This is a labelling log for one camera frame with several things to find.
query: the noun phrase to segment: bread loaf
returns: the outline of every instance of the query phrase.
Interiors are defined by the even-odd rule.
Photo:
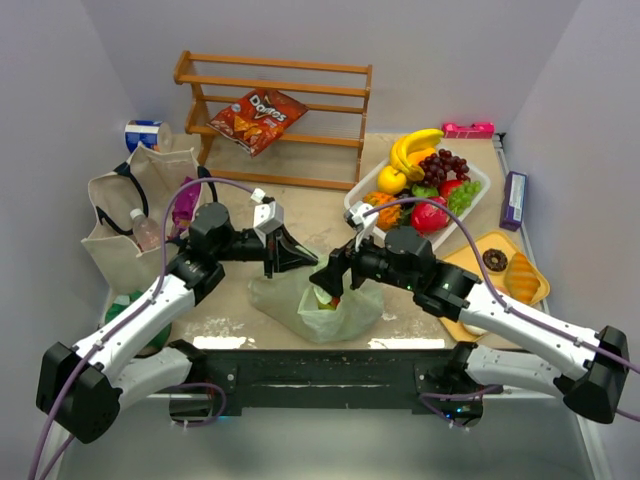
[[[526,305],[531,305],[540,288],[540,280],[533,266],[522,253],[516,253],[509,261],[504,284],[509,290],[509,296]]]

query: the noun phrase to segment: pink package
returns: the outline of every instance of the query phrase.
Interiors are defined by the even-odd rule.
[[[192,180],[193,178],[186,177],[184,179],[184,182],[182,182],[182,185],[184,185],[185,183],[189,183]],[[173,219],[174,225],[171,232],[172,236],[180,235],[187,228],[189,228],[191,219],[193,218],[193,210],[198,203],[198,197],[200,197],[200,184],[193,185],[187,188],[180,195],[178,195],[176,203],[173,207],[173,212],[171,213],[171,218]]]
[[[461,127],[455,123],[442,124],[445,138],[491,138],[495,132],[493,123],[479,122],[470,127]]]

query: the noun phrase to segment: purple package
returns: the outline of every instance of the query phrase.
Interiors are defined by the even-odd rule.
[[[193,178],[186,177],[182,185],[189,183]],[[200,196],[200,185],[193,185],[187,188],[176,198],[171,218],[173,219],[173,230],[171,236],[179,235],[184,232],[191,224],[193,218],[193,210],[198,203]]]
[[[515,232],[522,226],[522,211],[524,210],[526,190],[527,176],[524,173],[509,172],[504,184],[500,228]]]

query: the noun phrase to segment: wooden shelf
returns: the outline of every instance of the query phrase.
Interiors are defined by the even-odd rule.
[[[363,76],[364,86],[362,88],[353,88],[346,86],[334,85],[315,85],[306,83],[291,83],[270,80],[260,80],[255,78],[233,78],[222,76],[199,75],[195,68],[196,62],[221,63],[233,65],[248,65],[260,67],[289,68],[299,70],[315,70],[334,73],[348,73]],[[342,105],[326,105],[326,104],[307,104],[311,111],[331,112],[338,114],[360,115],[360,134],[357,139],[327,137],[312,134],[289,134],[285,133],[279,138],[279,141],[298,142],[298,143],[315,143],[321,145],[337,145],[342,147],[350,147],[357,149],[356,172],[354,182],[334,182],[329,180],[318,180],[309,178],[297,178],[278,175],[251,174],[245,172],[230,172],[226,170],[212,170],[215,175],[234,180],[245,180],[251,182],[279,183],[283,185],[296,185],[307,187],[318,187],[327,189],[349,190],[359,180],[360,177],[360,159],[362,157],[362,148],[364,146],[364,132],[367,122],[367,109],[369,105],[369,96],[371,93],[371,76],[373,68],[368,66],[355,65],[336,65],[329,63],[299,62],[291,60],[277,60],[250,57],[233,57],[225,55],[210,55],[203,53],[191,53],[188,50],[182,52],[180,59],[174,69],[174,81],[181,85],[187,83],[191,85],[192,103],[187,120],[185,122],[185,131],[190,134],[199,134],[202,139],[202,148],[198,156],[198,162],[201,165],[207,160],[211,145],[216,136],[220,134],[206,126],[212,115],[209,112],[208,103],[233,103],[236,97],[205,95],[202,85],[216,85],[223,87],[240,87],[246,89],[253,88],[272,88],[276,90],[289,92],[302,92],[307,94],[336,95],[344,97],[354,97],[362,99],[362,107],[348,107]]]

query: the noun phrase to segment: red chip bag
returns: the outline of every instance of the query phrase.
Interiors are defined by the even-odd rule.
[[[220,110],[208,125],[255,157],[307,110],[277,90],[258,88]]]

